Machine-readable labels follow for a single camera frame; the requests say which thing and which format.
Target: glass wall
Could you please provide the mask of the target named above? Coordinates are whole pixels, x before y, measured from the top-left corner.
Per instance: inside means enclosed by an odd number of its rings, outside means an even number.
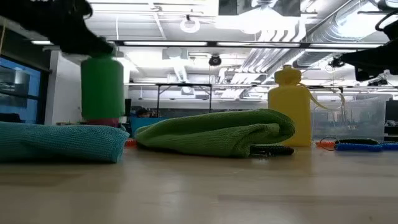
[[[41,71],[0,58],[1,121],[15,121],[17,114],[22,123],[42,123],[39,106],[45,97],[40,96],[40,88],[46,86],[40,86],[41,78]]]

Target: pink object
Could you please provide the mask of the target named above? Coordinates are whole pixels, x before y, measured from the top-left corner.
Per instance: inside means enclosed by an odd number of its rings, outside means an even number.
[[[89,124],[89,125],[110,126],[110,127],[117,128],[119,126],[119,118],[92,119],[92,120],[88,120],[87,124]]]

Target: table surface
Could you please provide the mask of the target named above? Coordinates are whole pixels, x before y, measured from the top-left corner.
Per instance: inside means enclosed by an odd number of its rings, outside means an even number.
[[[398,153],[297,149],[221,159],[126,150],[122,163],[3,164],[0,223],[396,223]]]

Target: teal towel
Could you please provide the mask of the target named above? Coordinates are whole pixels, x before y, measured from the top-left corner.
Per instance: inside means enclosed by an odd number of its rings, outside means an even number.
[[[44,126],[0,122],[0,162],[120,160],[129,133],[107,126]]]
[[[282,142],[294,132],[289,117],[261,109],[167,119],[139,128],[136,140],[146,147],[184,154],[248,157],[251,145]]]

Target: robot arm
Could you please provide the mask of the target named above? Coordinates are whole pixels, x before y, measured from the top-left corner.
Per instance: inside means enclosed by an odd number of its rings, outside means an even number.
[[[381,74],[390,70],[392,75],[398,75],[398,63],[396,62],[398,52],[398,21],[395,21],[383,29],[380,25],[389,17],[398,14],[398,10],[392,11],[380,20],[376,25],[377,31],[384,32],[390,41],[375,49],[362,50],[354,53],[343,54],[334,58],[330,65],[340,67],[344,63],[355,66],[361,73],[356,75],[357,81],[372,79],[371,74]]]
[[[111,54],[113,47],[94,35],[84,16],[93,10],[86,0],[1,0],[0,16],[47,37],[70,54]]]

